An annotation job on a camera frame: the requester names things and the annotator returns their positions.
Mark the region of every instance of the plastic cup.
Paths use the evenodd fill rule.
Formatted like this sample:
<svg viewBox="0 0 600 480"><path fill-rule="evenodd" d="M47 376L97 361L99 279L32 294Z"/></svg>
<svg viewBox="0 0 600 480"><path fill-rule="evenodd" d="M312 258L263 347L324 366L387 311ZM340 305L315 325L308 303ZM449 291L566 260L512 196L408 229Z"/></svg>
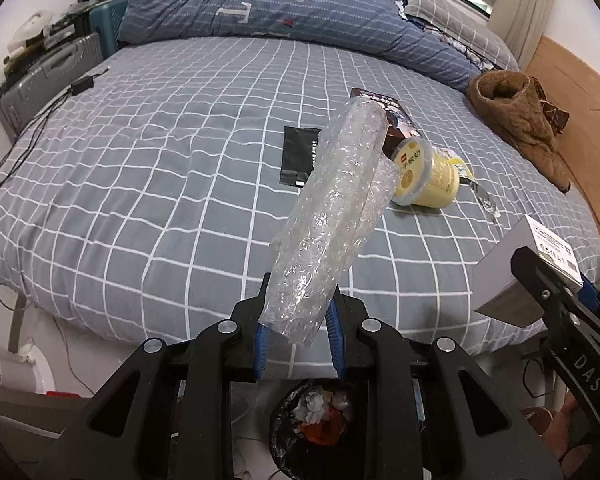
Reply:
<svg viewBox="0 0 600 480"><path fill-rule="evenodd" d="M458 170L428 140L421 137L403 140L394 151L393 161L402 172L392 198L398 205L442 209L456 198L460 184Z"/></svg>

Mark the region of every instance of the pillowcase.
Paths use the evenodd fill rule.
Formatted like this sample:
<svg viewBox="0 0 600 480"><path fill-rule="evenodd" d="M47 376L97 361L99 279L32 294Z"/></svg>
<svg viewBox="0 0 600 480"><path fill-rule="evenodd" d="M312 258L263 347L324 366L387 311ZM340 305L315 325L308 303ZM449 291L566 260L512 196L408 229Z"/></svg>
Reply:
<svg viewBox="0 0 600 480"><path fill-rule="evenodd" d="M472 20L449 0L407 0L404 12L456 38L498 68L519 70L516 58L502 38L485 25Z"/></svg>

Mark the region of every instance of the curtain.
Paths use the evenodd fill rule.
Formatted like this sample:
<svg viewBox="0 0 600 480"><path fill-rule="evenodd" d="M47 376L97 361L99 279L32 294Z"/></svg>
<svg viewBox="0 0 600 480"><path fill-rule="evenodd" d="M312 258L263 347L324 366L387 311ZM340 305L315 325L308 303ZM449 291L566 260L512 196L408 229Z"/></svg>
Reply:
<svg viewBox="0 0 600 480"><path fill-rule="evenodd" d="M497 0L487 27L500 36L525 70L544 33L554 0Z"/></svg>

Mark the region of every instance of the checkered bedsheet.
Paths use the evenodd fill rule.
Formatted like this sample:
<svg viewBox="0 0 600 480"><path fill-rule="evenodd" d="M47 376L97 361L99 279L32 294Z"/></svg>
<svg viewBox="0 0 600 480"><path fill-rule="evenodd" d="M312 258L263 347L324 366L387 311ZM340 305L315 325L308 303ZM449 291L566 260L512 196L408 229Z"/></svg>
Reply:
<svg viewBox="0 0 600 480"><path fill-rule="evenodd" d="M297 197L279 184L284 126L323 127L352 87L400 99L424 136L472 165L502 213L494 224L467 186L442 211L391 204L340 285L372 316L425 342L452 336L471 353L538 332L471 305L472 265L523 214L600 277L600 238L579 193L561 195L460 92L425 76L264 38L152 43L105 64L0 190L0 282L56 316L136 343L192 338L229 316L257 294L267 245ZM310 348L270 341L266 376L333 374L325 327Z"/></svg>

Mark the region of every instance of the bubble wrap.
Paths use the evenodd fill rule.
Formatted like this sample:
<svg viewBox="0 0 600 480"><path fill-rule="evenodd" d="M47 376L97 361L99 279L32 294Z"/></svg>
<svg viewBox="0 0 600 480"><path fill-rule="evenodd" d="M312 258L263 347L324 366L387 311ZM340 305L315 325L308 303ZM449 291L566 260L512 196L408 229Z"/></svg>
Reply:
<svg viewBox="0 0 600 480"><path fill-rule="evenodd" d="M260 323L308 346L344 272L394 195L398 169L382 155L384 110L347 101L320 133L315 169L271 243L275 263Z"/></svg>

